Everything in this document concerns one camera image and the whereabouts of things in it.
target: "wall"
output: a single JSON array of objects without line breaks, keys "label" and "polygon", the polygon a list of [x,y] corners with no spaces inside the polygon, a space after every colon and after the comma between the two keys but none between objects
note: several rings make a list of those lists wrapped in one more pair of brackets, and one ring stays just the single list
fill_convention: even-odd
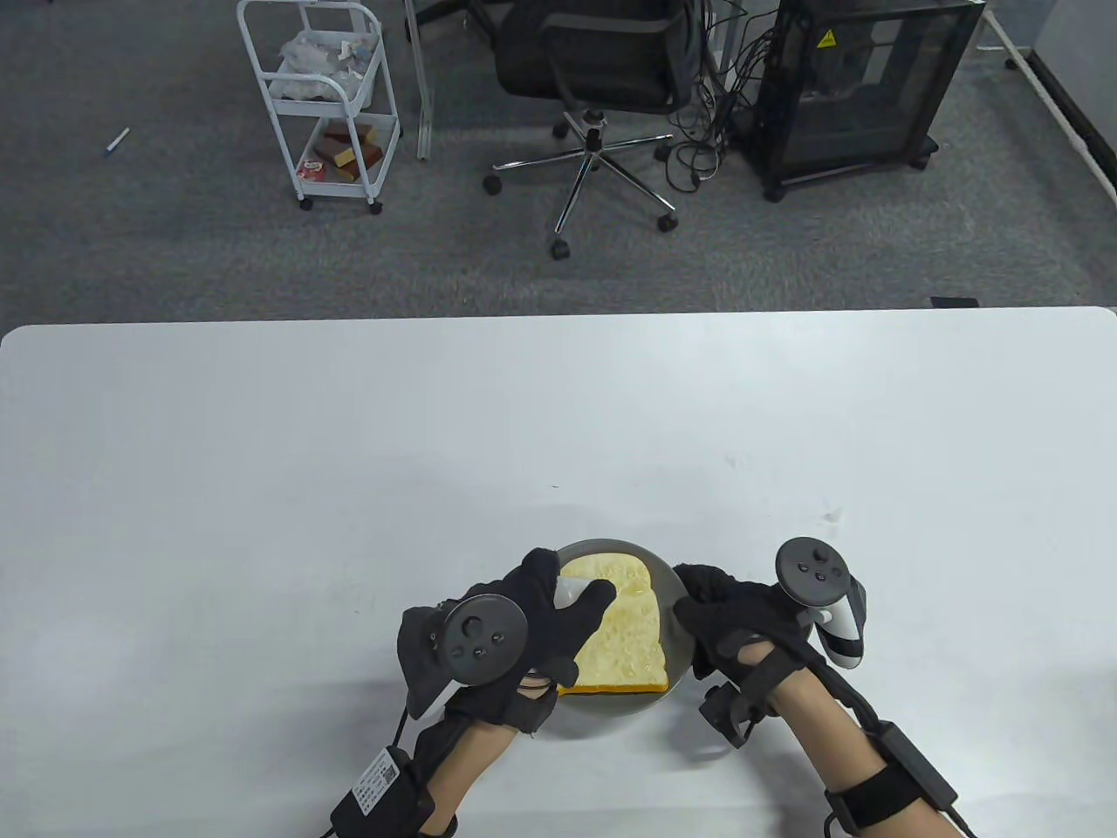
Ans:
[{"label": "wall", "polygon": [[1117,146],[1117,3],[1060,0],[1035,55],[1110,146]]}]

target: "black device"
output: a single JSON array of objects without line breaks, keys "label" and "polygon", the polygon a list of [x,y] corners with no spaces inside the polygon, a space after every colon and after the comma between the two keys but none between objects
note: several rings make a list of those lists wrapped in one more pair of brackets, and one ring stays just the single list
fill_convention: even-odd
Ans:
[{"label": "black device", "polygon": [[983,0],[782,0],[756,105],[732,131],[776,202],[879,165],[925,169],[927,136]]}]

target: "label sticker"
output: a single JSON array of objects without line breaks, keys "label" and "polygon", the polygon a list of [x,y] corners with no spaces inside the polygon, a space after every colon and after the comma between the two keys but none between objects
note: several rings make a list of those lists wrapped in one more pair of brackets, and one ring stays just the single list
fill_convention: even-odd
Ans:
[{"label": "label sticker", "polygon": [[388,753],[388,749],[384,749],[364,770],[361,779],[353,787],[353,797],[356,798],[356,804],[361,807],[361,815],[367,817],[399,775],[400,769],[395,765],[395,760]]}]

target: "wire bundle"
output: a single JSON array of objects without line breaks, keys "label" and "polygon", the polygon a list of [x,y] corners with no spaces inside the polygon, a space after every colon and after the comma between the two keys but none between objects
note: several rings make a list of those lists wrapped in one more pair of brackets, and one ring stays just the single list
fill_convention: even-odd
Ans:
[{"label": "wire bundle", "polygon": [[[703,20],[712,19],[710,3],[713,0],[701,0],[700,12]],[[768,29],[753,40],[746,40],[748,27],[761,18],[766,18],[775,13],[775,9],[763,15],[750,15],[742,8],[738,0],[726,0],[734,9],[732,15],[720,20],[716,20],[703,27],[701,54],[703,61],[698,74],[695,76],[695,99],[689,107],[668,117],[668,121],[684,139],[668,146],[668,154],[665,160],[665,173],[670,187],[679,192],[697,192],[703,181],[707,181],[717,174],[718,166],[725,159],[727,152],[726,126],[733,111],[742,105],[752,106],[745,97],[745,85],[760,76],[754,75],[757,68],[763,67],[767,57],[768,48],[775,35],[774,29]],[[733,20],[746,18],[745,27],[741,34],[741,42],[734,56],[733,64],[725,69],[718,70],[710,63],[709,39],[719,26],[725,26]],[[733,74],[733,84],[726,87],[725,83]],[[679,168],[689,172],[687,182],[679,185],[671,179],[672,168],[677,172]]]}]

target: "office chair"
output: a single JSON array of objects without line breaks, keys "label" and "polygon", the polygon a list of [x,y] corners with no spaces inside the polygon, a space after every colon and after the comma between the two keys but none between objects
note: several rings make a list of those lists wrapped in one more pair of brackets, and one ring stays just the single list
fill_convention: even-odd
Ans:
[{"label": "office chair", "polygon": [[[671,134],[605,143],[604,111],[675,113],[690,101],[700,61],[698,0],[519,0],[497,32],[497,79],[514,96],[562,102],[564,122],[552,133],[563,139],[573,131],[581,145],[536,160],[494,164],[485,191],[500,191],[497,172],[581,159],[554,227],[553,258],[570,256],[562,231],[586,175],[601,165],[666,209],[657,223],[670,232],[679,223],[675,207],[618,163],[612,152],[655,143],[662,161]],[[573,115],[577,111],[581,118]]]}]

